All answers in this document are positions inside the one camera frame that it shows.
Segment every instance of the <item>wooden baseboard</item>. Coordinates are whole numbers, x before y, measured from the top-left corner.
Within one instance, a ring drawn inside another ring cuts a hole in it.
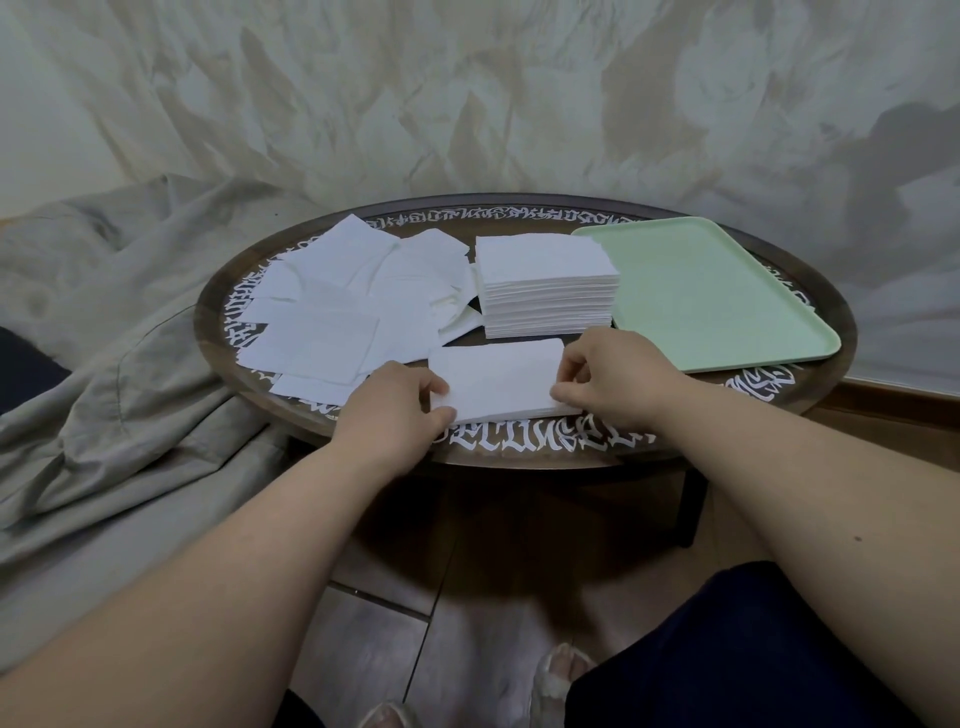
[[[819,406],[914,425],[960,430],[960,397],[886,384],[843,381]]]

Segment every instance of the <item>plastic tray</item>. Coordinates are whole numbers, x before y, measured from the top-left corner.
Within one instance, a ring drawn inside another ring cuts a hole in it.
[[[579,228],[620,272],[618,328],[684,372],[822,359],[840,337],[716,223],[679,217]]]

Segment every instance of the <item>wall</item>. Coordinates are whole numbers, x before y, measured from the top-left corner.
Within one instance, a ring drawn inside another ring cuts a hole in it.
[[[820,268],[853,374],[960,394],[956,0],[10,0],[131,179],[713,217]]]
[[[0,218],[126,177],[86,110],[0,4]]]

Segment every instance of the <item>foot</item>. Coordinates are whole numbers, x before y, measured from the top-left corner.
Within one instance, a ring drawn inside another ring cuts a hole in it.
[[[571,644],[558,644],[537,665],[530,695],[530,728],[564,728],[566,694],[573,681],[596,667]]]
[[[367,713],[358,728],[420,728],[420,722],[405,705],[380,703]]]

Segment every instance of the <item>gray blanket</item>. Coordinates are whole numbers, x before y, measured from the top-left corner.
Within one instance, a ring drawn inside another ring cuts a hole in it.
[[[146,184],[0,234],[0,326],[72,371],[0,417],[0,669],[276,475],[284,438],[206,365],[207,279],[322,214],[258,182]]]

